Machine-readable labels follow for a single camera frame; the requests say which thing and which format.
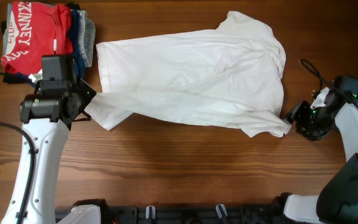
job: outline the white fabric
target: white fabric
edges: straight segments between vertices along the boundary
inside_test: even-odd
[[[215,30],[96,45],[103,93],[86,108],[111,129],[131,113],[281,137],[285,52],[266,24],[229,12]]]

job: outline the gray cloth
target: gray cloth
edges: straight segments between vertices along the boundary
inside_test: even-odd
[[[94,37],[96,33],[96,29],[94,27],[93,22],[87,17],[86,11],[78,10],[78,15],[80,16],[80,27],[78,31],[78,45],[80,46],[80,54],[81,58],[84,60],[85,67],[92,66],[92,58],[93,58],[93,44]],[[7,5],[7,17],[6,17],[6,25],[7,28],[3,37],[3,48],[2,55],[6,55],[6,46],[7,46],[7,35],[9,23],[11,22],[11,13],[12,13],[12,4]]]

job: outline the pile of clothes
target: pile of clothes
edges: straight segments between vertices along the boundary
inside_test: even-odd
[[[43,55],[72,54],[77,78],[84,78],[85,68],[92,66],[95,27],[77,4],[13,2],[2,30],[1,63],[9,74],[4,82],[34,84],[42,79]]]

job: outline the red shirt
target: red shirt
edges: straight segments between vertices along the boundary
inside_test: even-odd
[[[66,36],[71,26],[70,8],[39,2],[14,2],[8,29],[6,55],[1,57],[6,72],[36,74],[43,55],[69,54],[73,45]],[[57,42],[56,52],[53,49]]]

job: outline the wooden table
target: wooden table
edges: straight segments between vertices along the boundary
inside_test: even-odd
[[[0,23],[6,18],[0,0]],[[84,2],[96,26],[96,43],[214,29],[228,11],[268,24],[284,46],[282,116],[311,100],[318,81],[300,58],[312,61],[328,80],[358,77],[358,2],[355,1],[141,1]],[[0,56],[2,36],[0,29]],[[97,60],[86,81],[101,91]],[[0,121],[20,126],[19,103],[28,85],[0,77]],[[0,128],[0,221],[16,178],[21,136]],[[283,138],[239,129],[174,124],[134,114],[111,131],[94,121],[73,124],[63,150],[56,206],[105,198],[110,205],[215,205],[269,203],[282,192],[319,194],[345,162],[341,137],[307,141],[294,130]]]

